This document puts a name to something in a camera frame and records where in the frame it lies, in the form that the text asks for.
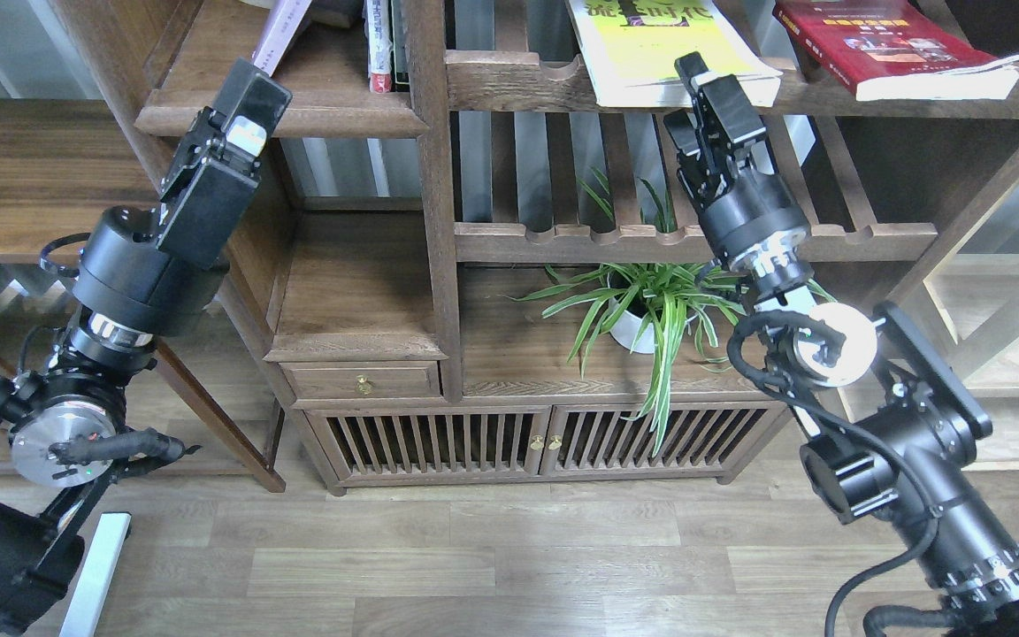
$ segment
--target wooden drawer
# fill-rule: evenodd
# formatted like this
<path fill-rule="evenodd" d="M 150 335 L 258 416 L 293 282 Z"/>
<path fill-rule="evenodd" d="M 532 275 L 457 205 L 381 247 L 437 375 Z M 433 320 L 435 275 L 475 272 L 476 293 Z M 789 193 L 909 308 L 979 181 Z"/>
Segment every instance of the wooden drawer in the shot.
<path fill-rule="evenodd" d="M 439 394 L 438 363 L 282 363 L 297 399 L 421 399 Z"/>

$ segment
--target white flower pot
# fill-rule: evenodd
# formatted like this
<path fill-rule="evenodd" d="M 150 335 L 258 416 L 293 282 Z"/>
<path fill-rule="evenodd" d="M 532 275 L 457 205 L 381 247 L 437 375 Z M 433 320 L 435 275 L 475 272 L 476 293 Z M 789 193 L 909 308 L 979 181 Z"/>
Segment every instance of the white flower pot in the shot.
<path fill-rule="evenodd" d="M 607 307 L 614 310 L 615 302 L 607 302 Z M 620 315 L 620 321 L 615 322 L 607 333 L 611 334 L 611 338 L 615 338 L 615 342 L 636 352 L 636 354 L 654 354 L 654 326 L 648 325 L 640 338 L 635 339 L 635 334 L 639 333 L 642 322 L 642 316 L 636 316 L 625 310 Z"/>

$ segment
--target wooden floor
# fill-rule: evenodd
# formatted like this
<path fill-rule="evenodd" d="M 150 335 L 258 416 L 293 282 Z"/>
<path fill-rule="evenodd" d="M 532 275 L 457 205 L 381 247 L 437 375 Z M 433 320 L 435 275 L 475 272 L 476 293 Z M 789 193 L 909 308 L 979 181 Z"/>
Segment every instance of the wooden floor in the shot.
<path fill-rule="evenodd" d="M 223 359 L 224 372 L 250 365 Z M 268 399 L 260 387 L 254 395 Z M 161 396 L 158 419 L 190 417 L 167 405 Z M 810 491 L 798 444 L 796 431 L 782 432 L 728 486 L 364 487 L 332 497 L 287 432 L 284 494 L 246 476 L 150 476 L 110 491 L 98 511 L 129 512 L 132 532 L 97 634 L 820 634 L 836 588 L 902 547 L 880 521 L 839 525 Z M 970 478 L 1019 539 L 1019 472 Z M 0 499 L 25 512 L 50 496 L 0 477 Z M 936 600 L 909 566 L 858 589 L 838 634 L 861 634 L 862 614 L 881 603 Z M 30 634 L 57 634 L 65 606 Z"/>

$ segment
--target red book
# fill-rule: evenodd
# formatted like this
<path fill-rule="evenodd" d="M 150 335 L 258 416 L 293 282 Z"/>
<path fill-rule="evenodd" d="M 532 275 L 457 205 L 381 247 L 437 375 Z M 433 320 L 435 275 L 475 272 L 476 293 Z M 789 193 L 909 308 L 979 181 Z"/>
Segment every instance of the red book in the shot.
<path fill-rule="evenodd" d="M 777 0 L 773 16 L 856 100 L 1004 100 L 1019 56 L 983 53 L 906 0 Z"/>

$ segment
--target book spine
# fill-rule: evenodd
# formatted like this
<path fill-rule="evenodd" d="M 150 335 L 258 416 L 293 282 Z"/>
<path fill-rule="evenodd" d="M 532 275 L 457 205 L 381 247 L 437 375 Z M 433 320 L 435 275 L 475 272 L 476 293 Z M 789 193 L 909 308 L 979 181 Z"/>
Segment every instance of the book spine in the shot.
<path fill-rule="evenodd" d="M 387 16 L 388 0 L 368 0 L 368 86 L 372 93 L 392 90 L 392 23 Z"/>
<path fill-rule="evenodd" d="M 793 39 L 793 44 L 798 44 L 808 52 L 809 56 L 812 56 L 817 62 L 820 62 L 821 67 L 828 69 L 837 79 L 841 81 L 844 88 L 852 92 L 853 96 L 856 93 L 856 84 L 853 82 L 852 77 L 844 71 L 844 69 L 839 68 L 836 62 L 825 56 L 824 51 L 818 47 L 818 45 L 813 42 L 812 37 L 808 33 L 808 30 L 804 29 L 804 24 L 798 23 L 796 17 L 790 16 L 785 9 L 781 7 L 780 4 L 773 9 L 773 15 L 776 16 L 776 20 L 781 21 L 788 30 L 789 36 Z"/>

